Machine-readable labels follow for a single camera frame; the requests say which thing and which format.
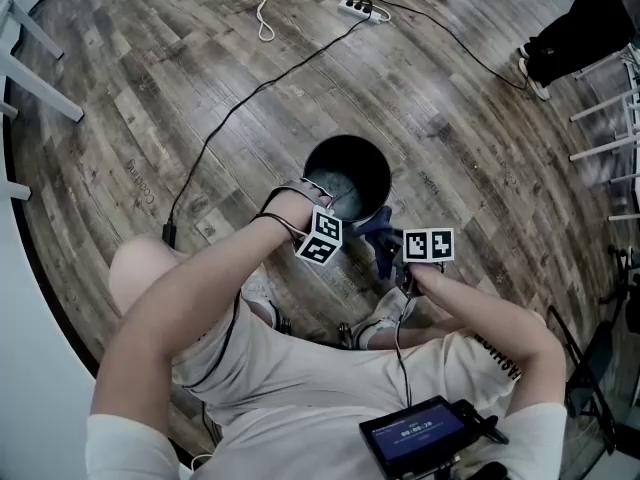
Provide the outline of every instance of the black cable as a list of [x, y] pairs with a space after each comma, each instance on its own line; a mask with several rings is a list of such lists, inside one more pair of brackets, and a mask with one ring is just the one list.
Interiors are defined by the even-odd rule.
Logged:
[[229, 327], [227, 327], [227, 332], [224, 337], [224, 342], [222, 343], [222, 348], [220, 349], [220, 354], [218, 354], [218, 358], [216, 359], [216, 362], [213, 363], [213, 366], [209, 368], [209, 370], [207, 370], [207, 373], [205, 373], [204, 376], [198, 382], [182, 386], [184, 389], [192, 390], [193, 388], [198, 387], [200, 384], [202, 384], [205, 380], [209, 378], [209, 376], [213, 373], [213, 371], [222, 362], [224, 353], [227, 351], [227, 347], [229, 346], [229, 340], [231, 340], [231, 333], [233, 332], [233, 326], [236, 323], [239, 307], [240, 307], [240, 291], [238, 291], [238, 293], [236, 294], [236, 298], [233, 302], [233, 316], [231, 317], [231, 322], [229, 322]]
[[404, 388], [405, 388], [405, 396], [407, 400], [407, 407], [411, 407], [413, 405], [413, 397], [411, 393], [411, 384], [409, 383], [409, 375], [407, 374], [407, 368], [404, 365], [404, 360], [402, 359], [402, 354], [400, 352], [400, 326], [402, 325], [402, 321], [404, 320], [405, 312], [409, 307], [411, 299], [407, 300], [402, 313], [400, 314], [400, 318], [398, 323], [396, 324], [396, 335], [395, 335], [395, 345], [396, 345], [396, 356], [398, 358], [398, 363], [400, 363], [400, 368], [402, 369], [402, 374], [404, 375]]
[[280, 215], [276, 215], [275, 213], [270, 213], [270, 212], [258, 213], [253, 219], [251, 219], [251, 222], [263, 217], [269, 217], [273, 220], [278, 221], [282, 225], [282, 227], [284, 227], [289, 232], [292, 242], [296, 242], [300, 236], [308, 236], [307, 233], [305, 233], [304, 231], [300, 231], [293, 224], [291, 224], [287, 220], [280, 217]]
[[411, 7], [407, 7], [405, 5], [401, 5], [401, 4], [395, 4], [393, 2], [389, 2], [387, 0], [377, 0], [378, 2], [382, 2], [384, 4], [390, 5], [392, 7], [397, 7], [399, 9], [404, 9], [405, 11], [409, 11], [409, 12], [413, 12], [415, 14], [420, 14], [421, 16], [425, 16], [427, 18], [429, 18], [433, 23], [435, 23], [436, 25], [438, 25], [438, 27], [440, 27], [442, 30], [444, 30], [445, 32], [447, 32], [451, 37], [453, 37], [453, 39], [455, 39], [455, 41], [464, 49], [465, 52], [467, 52], [471, 58], [473, 60], [475, 60], [478, 64], [480, 64], [484, 69], [486, 69], [489, 73], [491, 73], [493, 76], [497, 77], [499, 80], [502, 80], [505, 84], [510, 85], [511, 87], [513, 87], [514, 89], [517, 89], [519, 91], [524, 91], [527, 89], [527, 86], [529, 85], [529, 79], [527, 77], [527, 80], [525, 81], [525, 84], [521, 87], [519, 85], [514, 84], [513, 82], [510, 82], [509, 80], [507, 80], [505, 77], [503, 77], [502, 75], [496, 73], [493, 69], [491, 69], [489, 66], [487, 66], [484, 62], [482, 62], [478, 57], [475, 56], [475, 54], [469, 50], [469, 48], [467, 48], [464, 43], [462, 41], [460, 41], [460, 39], [458, 39], [458, 37], [449, 29], [447, 28], [445, 25], [443, 25], [442, 23], [440, 23], [438, 20], [436, 20], [435, 18], [432, 18], [431, 16], [429, 16], [426, 12], [422, 12], [419, 11], [417, 9], [412, 9]]
[[213, 431], [209, 428], [209, 425], [207, 425], [207, 419], [206, 419], [206, 416], [205, 416], [206, 406], [207, 406], [207, 404], [205, 402], [202, 402], [202, 424], [204, 425], [204, 428], [207, 429], [207, 434], [209, 434], [209, 437], [211, 438], [211, 443], [215, 446], [216, 445], [216, 438], [213, 436]]
[[349, 34], [351, 34], [351, 32], [353, 32], [355, 30], [355, 28], [358, 25], [361, 25], [362, 23], [364, 23], [365, 21], [369, 21], [369, 18], [371, 18], [371, 9], [369, 9], [369, 14], [367, 15], [366, 18], [360, 20], [359, 22], [357, 22], [355, 25], [353, 25], [349, 30], [347, 30], [347, 32], [345, 32], [344, 34], [342, 34], [339, 37], [336, 37], [333, 41], [331, 41], [329, 44], [323, 46], [322, 48], [320, 48], [319, 50], [316, 50], [315, 52], [313, 52], [311, 55], [309, 55], [306, 59], [298, 62], [298, 64], [290, 67], [289, 69], [287, 69], [284, 73], [280, 74], [279, 76], [277, 76], [276, 78], [273, 78], [271, 80], [267, 80], [266, 82], [261, 83], [258, 87], [256, 87], [253, 92], [251, 94], [249, 94], [249, 96], [245, 97], [243, 100], [239, 101], [238, 103], [236, 103], [233, 108], [231, 110], [229, 110], [229, 112], [227, 112], [227, 115], [224, 116], [224, 119], [220, 122], [220, 124], [218, 126], [216, 126], [216, 128], [207, 136], [207, 138], [205, 139], [204, 143], [202, 144], [202, 149], [200, 150], [200, 153], [198, 154], [198, 156], [196, 157], [196, 160], [193, 162], [193, 165], [191, 166], [191, 170], [189, 171], [189, 174], [187, 175], [187, 179], [184, 182], [184, 185], [182, 185], [182, 188], [180, 189], [180, 191], [178, 192], [178, 195], [175, 197], [175, 199], [173, 200], [173, 204], [171, 205], [171, 211], [169, 212], [169, 218], [167, 219], [167, 225], [172, 225], [173, 224], [173, 217], [175, 214], [175, 210], [176, 210], [176, 206], [178, 204], [178, 201], [180, 200], [180, 198], [182, 197], [182, 194], [184, 194], [184, 191], [186, 190], [187, 186], [189, 185], [189, 182], [191, 181], [191, 178], [193, 178], [193, 174], [196, 171], [196, 168], [198, 167], [198, 165], [200, 164], [200, 160], [202, 160], [202, 157], [204, 156], [204, 152], [207, 150], [207, 145], [209, 144], [209, 142], [211, 141], [211, 139], [213, 137], [215, 137], [215, 135], [220, 131], [220, 129], [225, 125], [225, 123], [228, 121], [228, 119], [236, 112], [236, 110], [238, 110], [240, 107], [242, 107], [245, 103], [247, 103], [247, 101], [249, 101], [251, 98], [253, 98], [256, 94], [258, 94], [260, 91], [262, 91], [263, 89], [266, 89], [267, 87], [272, 86], [273, 84], [279, 82], [280, 80], [282, 80], [285, 76], [287, 76], [289, 73], [291, 73], [292, 71], [295, 71], [296, 69], [304, 66], [305, 64], [307, 64], [309, 61], [311, 61], [312, 59], [316, 58], [318, 55], [320, 55], [321, 53], [325, 52], [326, 50], [328, 50], [329, 48], [331, 48], [334, 44], [336, 44], [338, 41], [342, 41], [345, 37], [347, 37]]

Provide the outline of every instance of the wall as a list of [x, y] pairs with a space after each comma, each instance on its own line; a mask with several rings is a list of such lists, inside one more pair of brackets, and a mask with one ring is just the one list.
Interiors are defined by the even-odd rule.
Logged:
[[[18, 1], [25, 9], [38, 2]], [[8, 20], [0, 47], [10, 50], [18, 32]], [[0, 94], [4, 87], [1, 77]], [[5, 176], [0, 148], [0, 177]], [[94, 380], [51, 316], [5, 199], [0, 251], [0, 478], [85, 479], [85, 423]]]

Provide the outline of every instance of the screen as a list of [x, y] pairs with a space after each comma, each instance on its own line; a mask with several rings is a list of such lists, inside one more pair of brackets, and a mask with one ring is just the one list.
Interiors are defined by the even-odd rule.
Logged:
[[385, 459], [391, 460], [429, 446], [463, 428], [462, 422], [449, 409], [436, 405], [376, 429], [372, 436]]

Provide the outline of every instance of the shoe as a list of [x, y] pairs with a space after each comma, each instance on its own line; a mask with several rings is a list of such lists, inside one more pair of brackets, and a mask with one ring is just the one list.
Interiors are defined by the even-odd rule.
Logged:
[[271, 318], [271, 328], [282, 334], [291, 335], [291, 320], [273, 303], [269, 278], [264, 265], [260, 265], [242, 285], [242, 298], [247, 303], [257, 304]]
[[526, 45], [521, 45], [518, 47], [518, 52], [522, 55], [526, 60], [529, 60], [529, 53], [527, 52]]
[[354, 350], [367, 350], [367, 344], [375, 334], [384, 329], [396, 328], [403, 311], [403, 321], [409, 318], [409, 315], [416, 307], [417, 299], [411, 299], [408, 304], [407, 300], [407, 297], [399, 288], [389, 290], [380, 299], [371, 316], [354, 325], [351, 329], [353, 336], [352, 348]]
[[522, 74], [529, 78], [529, 70], [527, 69], [527, 59], [524, 58], [520, 58], [520, 60], [518, 61], [518, 67], [520, 68], [520, 71], [522, 71]]
[[522, 74], [527, 77], [527, 81], [529, 82], [529, 87], [536, 93], [536, 96], [540, 98], [542, 101], [548, 101], [551, 98], [549, 94], [549, 89], [543, 87], [540, 82], [536, 82], [529, 76], [529, 70], [527, 69], [527, 61], [526, 59], [520, 59], [518, 61], [518, 67]]

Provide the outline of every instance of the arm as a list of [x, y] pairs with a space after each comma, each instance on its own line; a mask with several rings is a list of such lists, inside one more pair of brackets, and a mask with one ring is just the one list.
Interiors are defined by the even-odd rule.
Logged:
[[[266, 211], [304, 229], [312, 209], [304, 196], [284, 191]], [[249, 275], [288, 239], [280, 223], [261, 218], [158, 279], [109, 344], [91, 413], [121, 416], [166, 435], [172, 359], [224, 316]]]
[[539, 403], [564, 402], [564, 350], [529, 311], [448, 279], [433, 267], [412, 265], [411, 272], [422, 293], [518, 364], [522, 378], [509, 413]]

